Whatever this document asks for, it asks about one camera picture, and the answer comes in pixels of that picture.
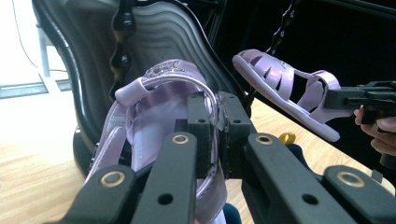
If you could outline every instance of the translucent sandal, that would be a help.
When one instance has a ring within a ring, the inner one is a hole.
[[[197,180],[195,218],[200,223],[224,223],[222,207],[227,190],[219,166],[218,103],[215,94],[193,63],[169,60],[150,68],[145,75],[116,91],[117,101],[107,114],[92,174],[119,163],[125,140],[132,146],[131,168],[138,171],[156,160],[163,139],[175,131],[177,119],[186,119],[187,97],[202,91],[213,131],[211,164],[205,179]]]
[[[330,142],[340,138],[326,122],[349,117],[351,112],[323,107],[327,90],[341,89],[334,75],[326,71],[311,74],[299,71],[257,49],[235,55],[233,66],[256,91],[308,129]],[[290,100],[295,75],[307,79],[305,93],[297,104]]]

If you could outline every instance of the finger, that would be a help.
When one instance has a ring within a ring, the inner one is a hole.
[[[361,129],[372,137],[381,140],[392,147],[396,147],[396,133],[379,133],[378,126],[375,124],[362,124]]]
[[[362,124],[361,130],[371,135],[372,137],[376,137],[379,134],[378,126],[376,126],[375,124]]]
[[[396,133],[396,117],[379,119],[376,121],[376,124],[384,131]]]
[[[357,109],[357,110],[353,111],[353,114],[356,116],[355,123],[357,125],[361,125],[361,118],[363,117],[364,110],[362,108]]]
[[[391,156],[396,156],[396,146],[391,146],[377,138],[373,139],[371,145],[378,152],[381,152],[383,154],[388,154]]]

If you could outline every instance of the purple jelly sandal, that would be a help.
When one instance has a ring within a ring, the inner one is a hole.
[[[305,73],[256,49],[235,55],[233,66],[256,91],[314,133],[330,142],[340,138],[326,122],[349,117],[351,112],[323,107],[327,90],[341,89],[334,75],[326,71]],[[297,104],[290,100],[295,75],[307,79],[305,93]]]
[[[131,168],[138,171],[156,160],[163,139],[175,131],[177,119],[186,119],[187,97],[205,94],[213,136],[212,167],[197,180],[195,218],[200,223],[224,223],[221,212],[227,198],[218,152],[218,102],[193,63],[169,60],[150,68],[145,75],[116,91],[117,101],[107,114],[101,140],[93,159],[94,172],[119,163],[125,140],[132,146]]]

